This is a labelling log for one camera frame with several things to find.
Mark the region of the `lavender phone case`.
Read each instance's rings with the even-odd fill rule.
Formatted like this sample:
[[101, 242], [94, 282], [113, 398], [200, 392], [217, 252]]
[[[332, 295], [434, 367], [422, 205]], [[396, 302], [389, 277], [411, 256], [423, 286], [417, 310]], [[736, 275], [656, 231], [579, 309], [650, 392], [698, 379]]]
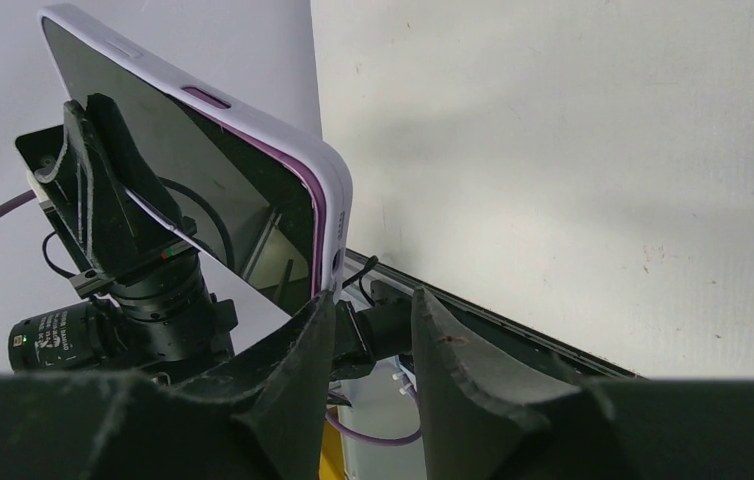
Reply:
[[[210, 115], [236, 134], [257, 142], [261, 149], [269, 150], [273, 157], [290, 165], [307, 185], [322, 213], [316, 242], [320, 250], [318, 270], [321, 283], [315, 294], [323, 291], [339, 294], [342, 291], [353, 183], [347, 165], [330, 145], [201, 82], [74, 5], [49, 6], [40, 13], [40, 20], [43, 34], [44, 20], [56, 22], [98, 52], [114, 56], [119, 64], [128, 64], [130, 70], [142, 78], [151, 78], [154, 84], [162, 84], [167, 93]], [[63, 83], [72, 99], [84, 102], [73, 98]]]

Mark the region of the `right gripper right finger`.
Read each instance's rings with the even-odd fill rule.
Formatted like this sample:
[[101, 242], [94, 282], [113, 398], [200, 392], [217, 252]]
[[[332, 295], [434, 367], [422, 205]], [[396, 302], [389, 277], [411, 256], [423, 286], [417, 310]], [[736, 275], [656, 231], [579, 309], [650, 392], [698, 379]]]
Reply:
[[412, 298], [431, 479], [754, 479], [754, 380], [560, 380]]

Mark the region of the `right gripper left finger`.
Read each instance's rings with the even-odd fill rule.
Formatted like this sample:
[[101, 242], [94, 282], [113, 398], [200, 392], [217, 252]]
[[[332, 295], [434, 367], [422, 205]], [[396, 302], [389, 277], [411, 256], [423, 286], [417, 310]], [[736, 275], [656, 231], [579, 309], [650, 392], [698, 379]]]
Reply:
[[335, 330], [324, 292], [174, 387], [125, 372], [0, 376], [0, 479], [314, 479]]

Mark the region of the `black phone purple frame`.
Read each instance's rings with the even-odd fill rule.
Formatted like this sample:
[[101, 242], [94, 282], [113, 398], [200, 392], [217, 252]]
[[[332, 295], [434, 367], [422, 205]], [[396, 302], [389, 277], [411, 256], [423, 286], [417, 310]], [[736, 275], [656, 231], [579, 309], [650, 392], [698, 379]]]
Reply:
[[113, 99], [139, 153], [197, 237], [287, 313], [319, 288], [318, 202], [294, 169], [52, 20], [43, 30], [69, 93]]

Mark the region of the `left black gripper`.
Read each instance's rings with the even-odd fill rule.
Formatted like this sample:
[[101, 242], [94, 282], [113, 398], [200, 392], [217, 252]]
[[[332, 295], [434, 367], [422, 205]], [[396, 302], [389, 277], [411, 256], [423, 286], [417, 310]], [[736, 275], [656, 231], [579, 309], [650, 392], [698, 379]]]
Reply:
[[117, 103], [99, 93], [69, 100], [63, 120], [15, 145], [76, 265], [68, 279], [80, 300], [11, 329], [12, 369], [184, 381], [231, 358], [235, 305], [208, 290], [205, 247], [188, 240], [197, 224], [144, 159]]

